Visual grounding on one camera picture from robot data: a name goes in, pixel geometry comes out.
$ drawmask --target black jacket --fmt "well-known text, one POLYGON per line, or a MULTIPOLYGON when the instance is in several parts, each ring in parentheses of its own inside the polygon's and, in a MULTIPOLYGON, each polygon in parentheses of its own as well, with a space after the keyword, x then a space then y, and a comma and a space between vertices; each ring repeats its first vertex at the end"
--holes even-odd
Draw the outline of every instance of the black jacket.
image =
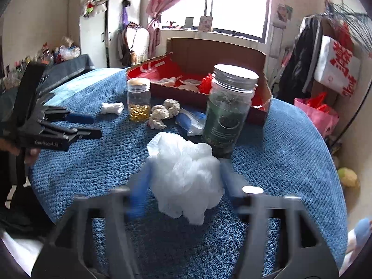
POLYGON ((292 56, 280 77, 277 99, 294 104, 295 98, 310 97, 321 38, 321 19, 313 17, 309 19, 304 31, 297 39, 292 56))

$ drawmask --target person's hand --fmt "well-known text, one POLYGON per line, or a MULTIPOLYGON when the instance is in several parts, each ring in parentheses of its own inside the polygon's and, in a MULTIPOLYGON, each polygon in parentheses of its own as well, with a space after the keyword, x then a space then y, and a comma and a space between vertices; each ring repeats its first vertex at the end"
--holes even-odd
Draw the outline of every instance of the person's hand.
MULTIPOLYGON (((9 153, 18 156, 21 150, 14 146, 11 142, 0 138, 0 150, 8 151, 9 153)), ((40 149, 31 149, 25 156, 25 164, 32 166, 39 158, 40 149)))

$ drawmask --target white wardrobe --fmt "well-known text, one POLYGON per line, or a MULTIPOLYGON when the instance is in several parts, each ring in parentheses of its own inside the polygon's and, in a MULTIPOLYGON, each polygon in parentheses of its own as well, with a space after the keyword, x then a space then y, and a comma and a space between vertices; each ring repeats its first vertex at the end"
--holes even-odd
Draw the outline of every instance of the white wardrobe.
MULTIPOLYGON (((88 54, 96 68, 122 68, 118 54, 118 30, 122 23, 122 1, 109 0, 107 11, 95 17, 80 16, 84 0, 69 0, 68 34, 80 46, 81 54, 88 54)), ((141 0, 129 0, 128 21, 140 23, 141 0)))

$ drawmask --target small glass jar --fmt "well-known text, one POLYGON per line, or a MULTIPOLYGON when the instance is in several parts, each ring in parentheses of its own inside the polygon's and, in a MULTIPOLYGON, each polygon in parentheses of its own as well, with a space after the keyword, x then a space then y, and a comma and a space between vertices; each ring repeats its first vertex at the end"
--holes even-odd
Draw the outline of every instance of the small glass jar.
POLYGON ((150 80, 146 78, 132 78, 127 81, 126 89, 129 119, 134 122, 148 120, 151 111, 150 80))
POLYGON ((226 157, 236 144, 254 97, 258 75, 232 65, 216 65, 202 139, 216 157, 226 157))

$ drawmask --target purple bag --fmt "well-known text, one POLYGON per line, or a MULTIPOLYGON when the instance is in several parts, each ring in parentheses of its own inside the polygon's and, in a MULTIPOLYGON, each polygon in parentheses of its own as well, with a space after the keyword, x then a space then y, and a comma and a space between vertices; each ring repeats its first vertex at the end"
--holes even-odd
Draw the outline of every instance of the purple bag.
POLYGON ((300 108, 310 118, 314 126, 318 129, 323 138, 331 135, 339 122, 339 116, 335 110, 330 109, 329 113, 324 113, 313 107, 307 106, 309 99, 295 99, 295 106, 300 108))

